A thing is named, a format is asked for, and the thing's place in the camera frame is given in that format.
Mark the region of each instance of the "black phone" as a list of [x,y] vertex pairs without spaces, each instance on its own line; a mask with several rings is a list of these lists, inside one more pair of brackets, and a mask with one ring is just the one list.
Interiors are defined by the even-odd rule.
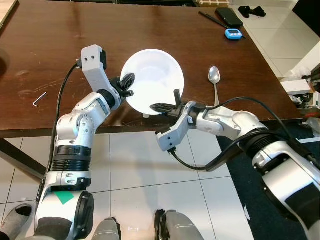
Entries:
[[230,28],[239,28],[244,23],[237,17],[237,15],[228,7],[219,7],[215,10],[218,15],[225,21]]

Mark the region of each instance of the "brown tabletop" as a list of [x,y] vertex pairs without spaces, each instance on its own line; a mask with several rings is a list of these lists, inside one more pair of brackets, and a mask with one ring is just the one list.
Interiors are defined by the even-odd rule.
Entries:
[[[213,105],[208,70],[217,66],[221,103],[254,97],[281,119],[298,119],[298,111],[246,30],[241,29],[247,39],[227,40],[225,29],[199,11],[214,15],[215,9],[19,0],[0,32],[0,138],[51,134],[61,82],[81,49],[92,44],[107,52],[109,77],[119,76],[134,53],[160,49],[182,68],[182,100]],[[63,94],[61,115],[90,92],[82,71],[74,71]],[[273,119],[256,103],[238,101],[228,107],[250,111],[262,121]],[[163,116],[143,119],[125,103],[99,132],[147,131],[166,123]]]

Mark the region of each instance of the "black wire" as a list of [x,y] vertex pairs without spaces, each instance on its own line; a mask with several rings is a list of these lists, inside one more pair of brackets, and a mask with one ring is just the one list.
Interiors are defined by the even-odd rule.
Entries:
[[70,70],[68,71],[68,73],[66,74],[61,87],[60,87],[60,91],[58,94],[58,99],[56,102],[56,111],[55,111],[55,120],[54,120],[54,124],[53,124],[53,129],[52,129],[52,134],[51,134],[51,142],[50,142],[50,154],[49,154],[49,163],[48,166],[46,168],[46,172],[44,175],[44,178],[46,178],[48,171],[51,168],[52,165],[52,160],[53,160],[53,156],[54,156],[54,150],[55,150],[55,138],[56,138],[56,133],[57,133],[57,124],[58,124],[58,120],[59,120],[59,115],[60,115],[60,103],[61,103],[61,98],[62,98],[62,94],[64,92],[66,83],[71,75],[71,73],[73,72],[73,70],[78,67],[78,64],[75,63]]
[[212,169],[213,167],[215,167],[217,164],[219,164],[221,162],[221,160],[223,159],[224,155],[231,149],[233,148],[236,144],[238,144],[240,141],[246,140],[248,138],[251,138],[252,136],[257,136],[257,135],[265,135],[265,134],[270,134],[270,135],[274,135],[274,136],[278,136],[280,138],[284,138],[283,136],[281,136],[279,133],[277,132],[273,132],[273,131],[269,131],[269,130],[262,130],[262,131],[255,131],[255,132],[250,132],[247,133],[246,135],[243,135],[239,138],[237,138],[235,141],[233,141],[225,150],[223,150],[223,152],[221,152],[219,154],[219,156],[217,156],[215,159],[213,159],[211,162],[209,162],[207,165],[202,166],[202,167],[196,167],[196,166],[192,166],[189,165],[187,163],[185,163],[184,161],[182,161],[175,153],[174,150],[170,151],[168,150],[169,153],[172,154],[172,156],[174,156],[174,158],[181,163],[182,165],[184,165],[185,167],[192,169],[192,170],[198,170],[198,171],[209,171],[210,169]]
[[222,107],[223,105],[226,105],[228,103],[231,103],[233,101],[237,101],[237,100],[250,100],[250,101],[253,101],[255,103],[258,103],[260,104],[262,107],[264,107],[277,121],[278,123],[281,125],[281,127],[283,128],[283,130],[285,131],[285,134],[290,138],[292,139],[292,135],[290,134],[289,130],[287,129],[287,127],[285,126],[285,124],[281,121],[281,119],[267,106],[265,105],[262,101],[259,101],[253,97],[249,97],[249,96],[238,96],[238,97],[234,97],[234,98],[231,98],[221,104],[219,104],[218,106],[211,106],[211,107],[206,107],[205,109],[206,110],[213,110],[213,109],[217,109],[219,107]]

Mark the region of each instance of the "tile floor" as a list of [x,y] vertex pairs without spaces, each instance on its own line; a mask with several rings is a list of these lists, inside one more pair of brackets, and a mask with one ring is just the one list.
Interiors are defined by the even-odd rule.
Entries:
[[293,69],[320,41],[320,38],[290,9],[262,6],[265,17],[244,18],[232,5],[234,12],[278,78]]
[[[8,141],[47,165],[49,137]],[[184,161],[197,166],[220,152],[215,136],[196,130],[190,130],[177,147]],[[90,169],[88,191],[95,199],[93,230],[100,221],[114,216],[121,224],[123,240],[151,240],[154,213],[162,208],[186,214],[205,240],[253,240],[227,166],[214,172],[189,170],[160,150],[154,132],[96,135]],[[21,203],[35,206],[37,190],[37,182],[0,160],[0,219]],[[32,234],[34,217],[17,239]]]

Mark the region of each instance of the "spoon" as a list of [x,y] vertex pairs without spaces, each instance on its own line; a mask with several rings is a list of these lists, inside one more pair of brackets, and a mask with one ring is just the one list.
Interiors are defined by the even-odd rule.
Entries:
[[216,66],[212,66],[208,75],[209,81],[214,85],[214,106],[219,105],[217,83],[220,82],[220,72]]

